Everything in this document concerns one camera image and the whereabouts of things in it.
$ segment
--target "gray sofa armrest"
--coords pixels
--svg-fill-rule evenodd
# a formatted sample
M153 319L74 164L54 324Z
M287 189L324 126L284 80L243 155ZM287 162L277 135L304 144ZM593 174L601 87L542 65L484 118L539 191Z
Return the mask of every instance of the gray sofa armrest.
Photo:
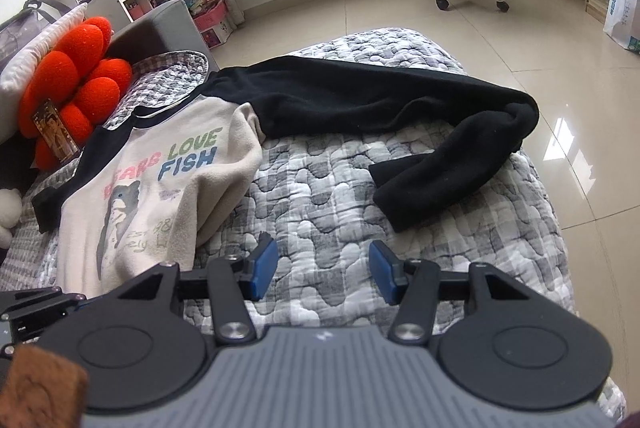
M172 51L201 52L209 60L209 72L219 70L183 0L165 2L127 25L113 36L106 56L133 65Z

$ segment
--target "white plush toy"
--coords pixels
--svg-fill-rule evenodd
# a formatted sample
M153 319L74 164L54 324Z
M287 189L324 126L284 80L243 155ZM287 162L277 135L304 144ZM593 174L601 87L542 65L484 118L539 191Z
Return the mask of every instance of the white plush toy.
M18 190L0 190L0 249L9 249L10 229L20 220L22 198Z

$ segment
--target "white logo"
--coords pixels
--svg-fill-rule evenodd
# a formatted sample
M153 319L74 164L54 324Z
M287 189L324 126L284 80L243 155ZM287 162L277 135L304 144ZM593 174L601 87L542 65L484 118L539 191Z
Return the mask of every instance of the white logo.
M318 334L316 334L315 337L318 338L321 342L325 342L333 338L334 335L331 334L331 332L329 331L322 331L322 332L318 332Z

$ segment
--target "brown wooden block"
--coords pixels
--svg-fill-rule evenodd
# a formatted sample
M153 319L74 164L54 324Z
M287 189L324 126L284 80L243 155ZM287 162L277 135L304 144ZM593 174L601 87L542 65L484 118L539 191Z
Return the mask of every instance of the brown wooden block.
M36 345L19 345L0 392L0 426L78 428L88 381L81 366Z

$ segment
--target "gray and white checkered quilt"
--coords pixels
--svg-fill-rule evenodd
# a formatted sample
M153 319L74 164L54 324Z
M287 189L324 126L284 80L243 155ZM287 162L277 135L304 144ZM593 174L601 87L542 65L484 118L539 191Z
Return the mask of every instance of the gray and white checkered quilt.
M293 53L298 56L383 66L464 73L447 52L423 35L400 28L358 33ZM198 53L167 53L134 68L137 81L108 127L117 126L137 104L160 106L183 97L204 81L207 65ZM372 201L367 166L432 151L450 132L444 122L416 124L394 134L355 137L294 136L264 143L264 158L242 201L213 238L196 252L208 256L247 254L261 231L276 239L281 259L264 300L247 303L258 331L265 325L390 325L396 308L379 295L367 267L372 240L384 240L403 258L427 258L447 270L471 262L494 264L573 310L573 289L558 220L527 155L512 154L473 195L419 228L395 233ZM55 281L57 235L42 235L30 197L67 180L71 163L38 180L24 199L20 227L2 268L0 289L51 285ZM192 302L187 319L210 331L208 302ZM434 332L463 316L462 304L438 309ZM625 414L620 389L608 381L599 400L616 419Z

